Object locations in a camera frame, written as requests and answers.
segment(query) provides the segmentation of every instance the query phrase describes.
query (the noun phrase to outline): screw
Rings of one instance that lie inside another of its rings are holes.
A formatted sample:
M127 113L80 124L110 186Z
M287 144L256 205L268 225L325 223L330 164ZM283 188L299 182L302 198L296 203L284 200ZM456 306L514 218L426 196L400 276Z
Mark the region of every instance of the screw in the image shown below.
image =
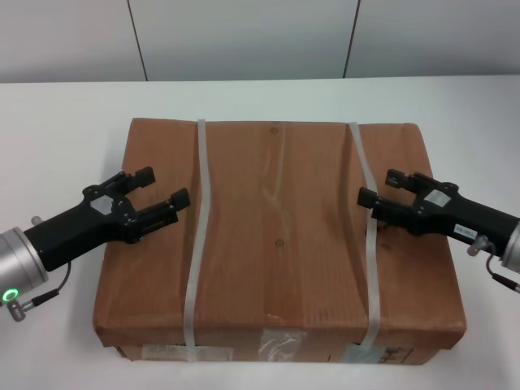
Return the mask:
M38 225L39 223L42 223L42 222L43 222L43 220L40 217L38 217L38 216L35 216L35 217L31 218L31 223L32 223L33 226L36 226L36 225Z

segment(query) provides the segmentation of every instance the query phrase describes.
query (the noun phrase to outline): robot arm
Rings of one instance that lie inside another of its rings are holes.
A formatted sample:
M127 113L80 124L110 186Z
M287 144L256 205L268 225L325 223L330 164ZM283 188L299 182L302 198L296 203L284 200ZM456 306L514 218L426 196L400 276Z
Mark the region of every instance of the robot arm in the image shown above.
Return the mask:
M144 235L178 221L177 212L190 205L186 188L166 201L136 211L125 195L155 182L151 167L135 175L120 172L83 190L83 201L52 219L22 232L15 227L0 235L1 304L13 318L59 293L59 288L20 305L16 298L47 281L47 272L69 263L108 241L138 242Z
M412 206L380 197L368 188L360 188L357 203L372 209L372 218L406 229L414 236L439 233L465 242L468 254L480 250L490 253L487 270L493 279L520 293L517 283L491 271L489 262L500 257L503 267L520 273L520 219L465 199L453 183L441 183L415 173L389 170L386 184L415 194Z

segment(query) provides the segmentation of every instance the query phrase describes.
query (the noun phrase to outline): sticker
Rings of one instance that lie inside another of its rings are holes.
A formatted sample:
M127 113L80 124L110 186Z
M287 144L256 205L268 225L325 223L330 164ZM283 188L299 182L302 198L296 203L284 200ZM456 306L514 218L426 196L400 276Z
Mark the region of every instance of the sticker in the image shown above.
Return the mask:
M112 212L112 198L107 195L103 195L90 202L90 206L99 211L103 215L108 215Z
M473 229L470 229L466 226L459 225L458 223L455 223L455 227L453 228L453 231L462 236L469 237L473 240L475 238L477 238L477 235L479 234L479 232L477 232Z
M231 362L233 348L195 347L197 362ZM146 344L143 345L141 358L143 360L159 360L187 362L188 351L185 345Z
M413 348L387 347L379 363L383 364L405 364L406 359L414 351Z
M375 364L384 355L387 347L372 345L370 347L357 344L349 344L341 359L342 363Z
M434 189L430 193L428 193L424 200L433 203L434 205L437 205L439 207L444 207L446 206L446 203L448 203L451 200L451 197L439 191L438 189Z
M292 362L306 336L307 333L304 331L264 329L258 349L258 360L260 362Z

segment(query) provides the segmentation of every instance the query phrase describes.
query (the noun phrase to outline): white label on gripper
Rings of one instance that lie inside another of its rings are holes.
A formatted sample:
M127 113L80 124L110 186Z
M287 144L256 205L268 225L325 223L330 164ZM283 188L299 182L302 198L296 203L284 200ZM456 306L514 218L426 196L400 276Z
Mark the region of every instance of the white label on gripper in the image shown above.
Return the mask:
M477 238L477 235L479 234L477 231L470 229L466 226L459 225L458 223L455 223L455 227L453 228L453 231L462 236L469 237L473 240L475 238Z
M439 191L438 189L434 189L430 193L428 193L424 200L433 203L434 205L437 205L439 207L444 207L446 206L446 203L448 203L451 200L451 197Z

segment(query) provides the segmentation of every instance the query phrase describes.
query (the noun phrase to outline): green led light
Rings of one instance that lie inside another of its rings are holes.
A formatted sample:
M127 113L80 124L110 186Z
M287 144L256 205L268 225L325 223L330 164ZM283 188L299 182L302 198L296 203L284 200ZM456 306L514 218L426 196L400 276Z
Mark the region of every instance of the green led light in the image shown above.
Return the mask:
M18 296L18 290L16 288L9 288L7 291L3 293L2 300L4 302L9 302L15 299Z

